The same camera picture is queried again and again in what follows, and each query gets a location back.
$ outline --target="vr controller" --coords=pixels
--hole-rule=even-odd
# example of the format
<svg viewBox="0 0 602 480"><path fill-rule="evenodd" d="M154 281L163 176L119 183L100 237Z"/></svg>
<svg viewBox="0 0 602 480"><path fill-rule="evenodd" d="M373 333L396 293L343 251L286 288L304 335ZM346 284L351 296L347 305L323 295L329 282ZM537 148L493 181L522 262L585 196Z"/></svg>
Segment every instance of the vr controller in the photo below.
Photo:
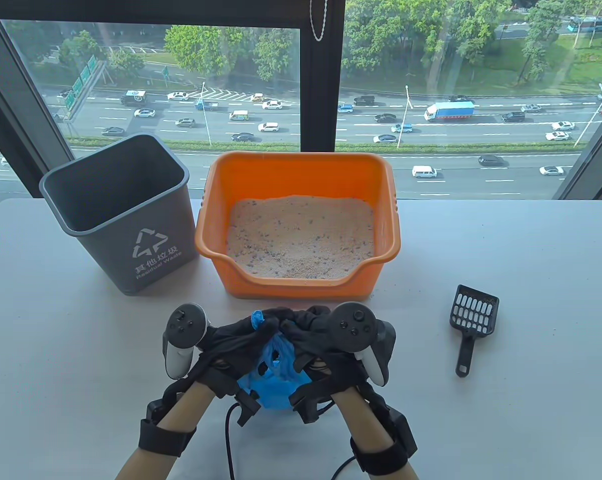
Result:
<svg viewBox="0 0 602 480"><path fill-rule="evenodd" d="M194 347L205 338L209 325L205 311L198 304L184 303L173 311L163 332L163 357L168 377L177 380L187 375ZM376 319L369 308L355 301L342 303L332 310L326 325L335 348L354 354L363 363L370 379L378 386L385 386L394 348L394 327Z"/></svg>

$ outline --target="street lamp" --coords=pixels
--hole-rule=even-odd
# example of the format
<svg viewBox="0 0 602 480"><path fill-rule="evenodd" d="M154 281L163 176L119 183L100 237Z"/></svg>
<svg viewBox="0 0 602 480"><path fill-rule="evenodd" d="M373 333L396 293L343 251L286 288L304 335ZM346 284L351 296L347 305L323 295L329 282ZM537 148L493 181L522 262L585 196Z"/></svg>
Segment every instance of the street lamp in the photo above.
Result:
<svg viewBox="0 0 602 480"><path fill-rule="evenodd" d="M599 89L601 89L602 92L602 83L598 84ZM583 135L585 135L585 132L587 132L587 129L589 128L589 126L592 124L592 122L594 121L595 116L598 114L598 112L600 111L602 107L602 102L600 105L598 105L598 108L596 109L596 111L594 112L594 114L592 115L592 118L589 119L589 122L587 122L587 125L585 126L585 128L583 128L583 131L581 132L581 135L579 135L579 138L577 139L577 141L574 144L574 148L576 148L576 146L579 144L581 138L583 137Z"/></svg>
<svg viewBox="0 0 602 480"><path fill-rule="evenodd" d="M401 146L401 137L403 136L403 126L405 125L405 117L408 116L408 107L414 108L412 106L412 102L410 101L410 90L408 89L407 85L405 86L405 95L406 95L406 98L407 98L407 102L405 103L405 112L403 112L403 123L401 123L401 130L399 132L399 141L396 142L396 149L397 150Z"/></svg>
<svg viewBox="0 0 602 480"><path fill-rule="evenodd" d="M203 119L205 119L205 130L207 130L207 140L210 142L210 147L212 146L212 138L210 137L210 127L207 125L207 115L205 114L205 102L203 101L203 88L205 87L205 82L201 85L201 108L203 109Z"/></svg>

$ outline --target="black cable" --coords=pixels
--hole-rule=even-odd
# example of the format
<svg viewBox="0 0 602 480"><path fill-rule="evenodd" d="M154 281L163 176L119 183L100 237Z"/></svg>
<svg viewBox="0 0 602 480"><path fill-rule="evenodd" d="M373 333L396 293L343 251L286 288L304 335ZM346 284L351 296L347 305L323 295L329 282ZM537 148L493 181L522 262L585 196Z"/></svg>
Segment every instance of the black cable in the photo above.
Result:
<svg viewBox="0 0 602 480"><path fill-rule="evenodd" d="M239 406L241 406L241 404L239 402L234 403L227 410L227 414L225 415L225 451L227 452L227 468L230 471L230 480L235 480L234 464L232 463L232 448L230 446L230 416L231 416L232 412L234 411L234 409L236 409L236 407L239 407ZM328 411L332 407L334 407L334 400L332 400L326 406L324 406L323 408L320 408L318 410L319 416L324 414L326 411ZM339 468L337 468L337 471L334 472L334 475L332 475L332 478L330 480L336 480L336 478L339 476L339 473L341 473L343 471L343 469L346 466L348 466L350 464L350 462L352 460L354 460L355 458L356 457L350 457L346 461L342 462L342 464L340 465Z"/></svg>

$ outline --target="green road sign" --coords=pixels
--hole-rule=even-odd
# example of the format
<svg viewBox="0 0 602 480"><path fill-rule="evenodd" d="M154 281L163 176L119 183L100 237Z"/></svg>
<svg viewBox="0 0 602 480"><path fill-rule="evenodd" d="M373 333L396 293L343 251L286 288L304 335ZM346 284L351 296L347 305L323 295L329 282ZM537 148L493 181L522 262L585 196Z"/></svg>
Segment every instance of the green road sign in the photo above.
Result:
<svg viewBox="0 0 602 480"><path fill-rule="evenodd" d="M90 73L94 73L97 69L97 59L92 55L88 60L88 68L90 69Z"/></svg>
<svg viewBox="0 0 602 480"><path fill-rule="evenodd" d="M81 72L81 81L84 85L88 84L88 80L90 79L90 69L88 67L84 67Z"/></svg>
<svg viewBox="0 0 602 480"><path fill-rule="evenodd" d="M75 102L76 102L76 97L74 96L74 92L71 91L70 93L68 93L68 95L65 98L65 108L68 109L68 112L72 109Z"/></svg>
<svg viewBox="0 0 602 480"><path fill-rule="evenodd" d="M72 85L72 91L74 92L74 96L78 97L79 93L81 93L81 90L83 90L83 83L81 82L80 78L77 78L76 82L74 82L74 85Z"/></svg>

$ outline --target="recycling symbol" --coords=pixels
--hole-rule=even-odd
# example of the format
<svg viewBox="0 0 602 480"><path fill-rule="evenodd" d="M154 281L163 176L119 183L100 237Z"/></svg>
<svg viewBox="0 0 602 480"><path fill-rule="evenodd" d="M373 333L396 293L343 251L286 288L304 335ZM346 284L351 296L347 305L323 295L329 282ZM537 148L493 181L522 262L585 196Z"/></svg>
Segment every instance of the recycling symbol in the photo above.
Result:
<svg viewBox="0 0 602 480"><path fill-rule="evenodd" d="M154 250L154 253L152 253L152 250L150 250L150 247L139 251L139 249L141 248L140 243L143 240L143 234L145 234L145 236L150 235L150 236L154 237L155 239L159 239L159 242L152 245L152 250ZM136 237L136 246L134 247L134 251L132 252L132 258L135 259L142 255L153 256L153 254L155 254L159 250L159 246L162 243L165 243L167 241L168 241L168 237L166 235L163 235L162 233L159 233L158 231L150 230L149 228L142 228Z"/></svg>

